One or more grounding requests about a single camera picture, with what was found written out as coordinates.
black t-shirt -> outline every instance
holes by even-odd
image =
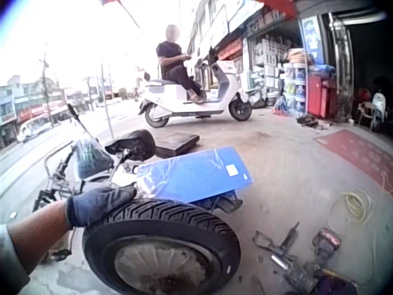
[[[182,47],[176,43],[164,41],[159,43],[156,49],[158,57],[176,57],[182,54]],[[161,66],[161,75],[163,79],[166,79],[166,73],[173,69],[175,66],[183,65],[182,61],[177,61],[170,65]]]

sky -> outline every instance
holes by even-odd
[[[155,71],[155,48],[169,24],[179,25],[179,0],[123,0],[144,35],[118,3],[99,0],[17,0],[0,20],[0,85],[13,75],[34,82],[47,43],[49,75],[62,87],[136,65]]]

sandal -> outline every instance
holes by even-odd
[[[193,95],[193,97],[190,98],[190,101],[192,101],[195,104],[202,104],[204,102],[204,99],[202,99],[202,97],[199,97],[196,94],[196,95]]]

flag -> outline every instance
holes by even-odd
[[[102,5],[111,3],[111,2],[117,2],[117,0],[99,0],[101,2]]]

hand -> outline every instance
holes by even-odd
[[[182,60],[190,60],[190,59],[191,59],[191,56],[188,55],[188,54],[186,54],[186,53],[183,53],[183,54],[181,55],[181,57],[182,57]]]
[[[71,227],[85,227],[131,201],[135,187],[99,187],[66,201],[66,219]]]

